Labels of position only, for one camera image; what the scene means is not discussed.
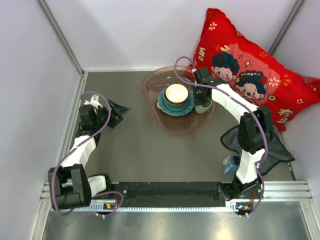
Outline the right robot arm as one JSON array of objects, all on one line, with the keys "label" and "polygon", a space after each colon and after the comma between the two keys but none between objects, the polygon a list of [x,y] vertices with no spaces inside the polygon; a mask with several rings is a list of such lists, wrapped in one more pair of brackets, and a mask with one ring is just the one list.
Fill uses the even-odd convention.
[{"label": "right robot arm", "polygon": [[245,198],[258,183],[259,165],[268,155],[274,137],[272,114],[268,107],[258,107],[242,98],[223,79],[214,79],[206,67],[192,70],[195,78],[195,106],[209,101],[224,107],[238,122],[237,141],[241,147],[239,167],[230,184],[219,189],[223,199]]}]

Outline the teal scalloped ceramic plate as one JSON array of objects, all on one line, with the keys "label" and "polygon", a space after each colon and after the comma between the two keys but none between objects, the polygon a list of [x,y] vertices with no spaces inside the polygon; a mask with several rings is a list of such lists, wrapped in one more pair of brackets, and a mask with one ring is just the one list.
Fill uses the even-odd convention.
[{"label": "teal scalloped ceramic plate", "polygon": [[171,104],[165,99],[165,91],[166,89],[162,89],[158,94],[157,102],[159,102],[159,106],[161,107],[161,111],[164,113],[175,116],[182,117],[189,114],[194,108],[194,96],[192,91],[189,92],[188,100],[181,105]]}]

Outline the blue speckled ceramic cup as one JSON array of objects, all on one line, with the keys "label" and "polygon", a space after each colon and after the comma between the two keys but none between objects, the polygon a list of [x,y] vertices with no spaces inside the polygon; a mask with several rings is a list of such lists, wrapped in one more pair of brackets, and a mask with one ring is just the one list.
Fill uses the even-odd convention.
[{"label": "blue speckled ceramic cup", "polygon": [[222,161],[223,173],[225,175],[235,175],[240,166],[240,155],[229,155]]}]

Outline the pale green cup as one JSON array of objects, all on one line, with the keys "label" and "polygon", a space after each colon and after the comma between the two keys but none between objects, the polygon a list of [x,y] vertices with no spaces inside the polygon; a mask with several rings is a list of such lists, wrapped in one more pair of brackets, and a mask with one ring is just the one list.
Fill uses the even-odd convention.
[{"label": "pale green cup", "polygon": [[211,104],[205,104],[205,105],[197,105],[195,106],[195,112],[199,115],[204,114],[206,112],[209,111],[209,109],[212,107],[212,103]]}]

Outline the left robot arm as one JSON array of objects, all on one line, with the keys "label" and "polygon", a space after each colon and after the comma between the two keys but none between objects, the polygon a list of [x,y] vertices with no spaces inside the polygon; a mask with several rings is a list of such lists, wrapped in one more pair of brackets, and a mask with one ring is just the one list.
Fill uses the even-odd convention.
[{"label": "left robot arm", "polygon": [[68,156],[48,171],[51,204],[54,209],[71,210],[88,207],[97,194],[109,198],[114,191],[108,174],[87,176],[85,166],[97,148],[101,131],[105,127],[114,129],[124,119],[130,108],[108,100],[108,106],[93,95],[79,110],[80,122],[74,144]]}]

